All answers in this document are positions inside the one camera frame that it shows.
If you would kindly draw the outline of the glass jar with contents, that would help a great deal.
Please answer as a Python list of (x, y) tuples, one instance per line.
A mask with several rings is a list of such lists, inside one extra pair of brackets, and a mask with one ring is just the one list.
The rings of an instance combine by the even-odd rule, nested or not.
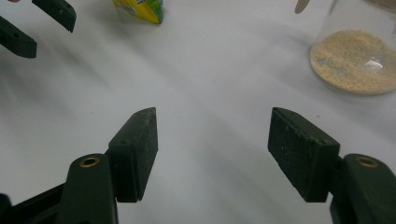
[(333, 33), (313, 46), (310, 63), (330, 86), (364, 95), (396, 90), (396, 49), (359, 30)]

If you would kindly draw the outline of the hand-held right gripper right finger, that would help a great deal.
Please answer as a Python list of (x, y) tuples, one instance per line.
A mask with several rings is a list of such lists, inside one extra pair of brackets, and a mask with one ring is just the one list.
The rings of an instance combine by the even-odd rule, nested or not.
[(274, 107), (267, 148), (306, 202), (327, 200), (330, 172), (340, 150), (336, 140), (300, 114)]

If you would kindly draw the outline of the yellow green seasoning pouch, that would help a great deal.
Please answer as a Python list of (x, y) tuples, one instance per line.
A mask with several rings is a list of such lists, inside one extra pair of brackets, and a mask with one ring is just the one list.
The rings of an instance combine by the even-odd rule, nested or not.
[(163, 0), (112, 0), (115, 8), (121, 9), (140, 20), (154, 24), (163, 21)]

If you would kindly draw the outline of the glass jar with hinged lid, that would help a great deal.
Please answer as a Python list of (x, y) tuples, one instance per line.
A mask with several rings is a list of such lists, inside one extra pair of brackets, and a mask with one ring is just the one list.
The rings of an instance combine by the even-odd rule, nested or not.
[(312, 47), (345, 30), (370, 33), (396, 49), (396, 0), (332, 0)]

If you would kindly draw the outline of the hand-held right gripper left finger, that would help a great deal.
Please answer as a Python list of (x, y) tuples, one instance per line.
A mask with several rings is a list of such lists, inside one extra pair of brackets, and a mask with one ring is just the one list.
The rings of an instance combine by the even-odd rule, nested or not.
[(115, 195), (119, 203), (143, 199), (158, 152), (156, 108), (132, 114), (108, 144)]

